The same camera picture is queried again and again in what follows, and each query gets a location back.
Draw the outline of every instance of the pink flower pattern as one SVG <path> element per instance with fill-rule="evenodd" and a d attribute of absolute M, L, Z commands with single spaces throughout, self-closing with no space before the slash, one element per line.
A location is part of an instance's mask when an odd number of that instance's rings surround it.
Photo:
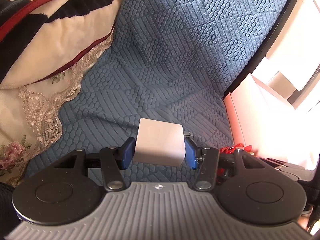
<path fill-rule="evenodd" d="M 10 171 L 18 163 L 23 161 L 23 155 L 26 150 L 30 149 L 31 144 L 27 143 L 25 136 L 22 139 L 21 143 L 15 141 L 9 143 L 7 146 L 2 146 L 0 151 L 0 171 L 7 170 Z"/>

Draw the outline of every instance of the blue bedspread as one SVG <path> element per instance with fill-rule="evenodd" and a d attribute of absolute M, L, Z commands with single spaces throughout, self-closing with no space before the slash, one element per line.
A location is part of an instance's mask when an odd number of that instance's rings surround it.
<path fill-rule="evenodd" d="M 181 123 L 198 145 L 232 145 L 223 92 L 287 0 L 125 0 L 113 44 L 59 113 L 63 135 L 29 163 L 27 176 L 74 148 L 97 152 L 136 136 L 141 117 Z M 132 163 L 126 183 L 192 181 L 185 163 Z M 101 174 L 89 176 L 101 183 Z"/>

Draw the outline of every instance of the lace trim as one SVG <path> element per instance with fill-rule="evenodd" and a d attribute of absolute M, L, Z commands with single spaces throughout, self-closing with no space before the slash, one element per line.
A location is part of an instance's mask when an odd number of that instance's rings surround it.
<path fill-rule="evenodd" d="M 58 111 L 62 104 L 74 99 L 81 88 L 81 81 L 84 73 L 95 62 L 96 55 L 108 49 L 113 41 L 113 30 L 111 35 L 103 42 L 93 47 L 85 54 L 75 65 L 72 70 L 72 79 L 67 89 L 57 92 L 46 98 L 41 93 L 30 91 L 28 86 L 20 87 L 19 97 L 23 102 L 23 110 L 28 124 L 31 126 L 37 142 L 35 148 L 24 156 L 25 163 L 20 166 L 19 175 L 10 178 L 7 183 L 16 185 L 24 175 L 27 163 L 30 159 L 46 151 L 62 135 L 62 125 L 58 118 Z"/>

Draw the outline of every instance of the red trim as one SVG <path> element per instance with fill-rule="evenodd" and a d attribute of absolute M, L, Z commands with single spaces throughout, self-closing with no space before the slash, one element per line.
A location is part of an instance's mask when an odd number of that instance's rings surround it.
<path fill-rule="evenodd" d="M 0 27 L 0 42 L 3 38 L 12 30 L 15 25 L 17 25 L 26 15 L 32 12 L 34 9 L 39 6 L 50 2 L 52 0 L 33 0 L 24 7 L 22 7 L 19 11 L 17 11 L 14 15 L 12 15 L 1 27 Z"/>
<path fill-rule="evenodd" d="M 67 70 L 68 68 L 72 67 L 74 64 L 76 64 L 85 54 L 87 54 L 89 52 L 89 50 L 91 50 L 93 47 L 97 46 L 99 43 L 105 41 L 107 38 L 109 38 L 109 36 L 111 35 L 112 32 L 110 32 L 107 36 L 95 41 L 94 43 L 92 43 L 89 47 L 87 47 L 86 49 L 84 49 L 83 51 L 81 51 L 73 60 L 71 60 L 70 62 L 66 63 L 65 65 L 63 65 L 62 67 L 58 68 L 55 72 L 51 73 L 50 75 L 34 82 L 34 83 L 38 83 L 40 81 L 46 80 L 48 78 L 51 78 L 65 70 Z"/>

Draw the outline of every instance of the gray ribbed base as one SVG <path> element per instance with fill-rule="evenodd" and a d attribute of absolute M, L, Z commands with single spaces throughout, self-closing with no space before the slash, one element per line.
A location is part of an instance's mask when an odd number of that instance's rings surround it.
<path fill-rule="evenodd" d="M 107 193 L 89 216 L 68 225 L 44 227 L 23 222 L 7 240 L 304 240 L 296 223 L 256 227 L 226 214 L 209 193 L 187 183 L 133 182 Z"/>

